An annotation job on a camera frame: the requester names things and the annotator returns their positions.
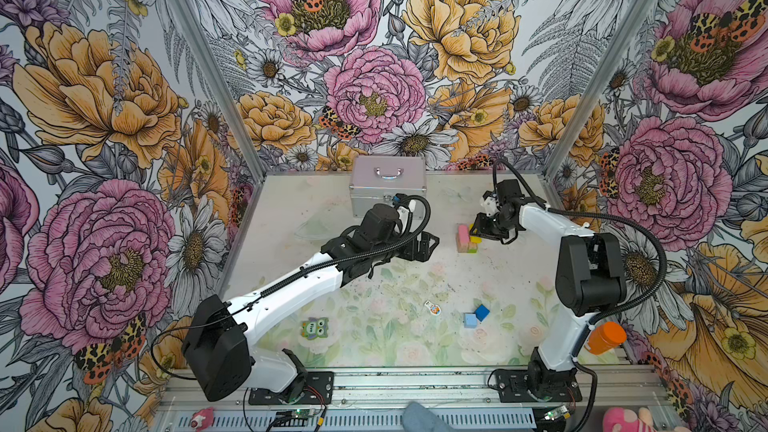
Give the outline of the dark blue wood cube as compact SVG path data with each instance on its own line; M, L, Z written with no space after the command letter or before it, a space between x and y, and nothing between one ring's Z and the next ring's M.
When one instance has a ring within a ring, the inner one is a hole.
M474 315L479 322L483 322L488 317L489 314L490 314L490 310L484 305L479 305L474 312Z

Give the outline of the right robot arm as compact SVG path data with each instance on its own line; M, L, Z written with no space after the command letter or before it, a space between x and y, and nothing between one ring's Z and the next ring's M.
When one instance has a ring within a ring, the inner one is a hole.
M516 179L483 194L470 234L509 244L532 232L557 247L554 275L560 301L549 335L532 352L523 390L538 400L566 399L576 385L576 361L599 320L627 294L618 240L557 213L537 197L526 197Z

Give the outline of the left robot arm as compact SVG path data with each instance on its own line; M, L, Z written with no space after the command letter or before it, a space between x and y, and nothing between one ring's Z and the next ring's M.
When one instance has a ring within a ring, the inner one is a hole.
M182 353L206 399L217 402L246 387L293 403L311 391L298 357L288 349L259 347L261 338L305 305L394 258L428 261L439 244L426 230L430 217L424 197L398 194L391 204L374 205L359 224L271 284L227 301L213 295L200 303Z

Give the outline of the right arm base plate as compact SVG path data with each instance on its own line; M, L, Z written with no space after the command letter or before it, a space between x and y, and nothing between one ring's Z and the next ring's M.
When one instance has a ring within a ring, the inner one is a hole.
M488 377L487 385L497 392L501 403L574 403L583 400L575 369L533 374L519 368L495 369Z

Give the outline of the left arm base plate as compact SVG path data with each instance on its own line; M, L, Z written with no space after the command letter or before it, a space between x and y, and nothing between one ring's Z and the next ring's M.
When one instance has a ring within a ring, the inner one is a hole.
M303 372L282 392L251 389L247 403L251 406L329 405L334 379L335 374L331 371Z

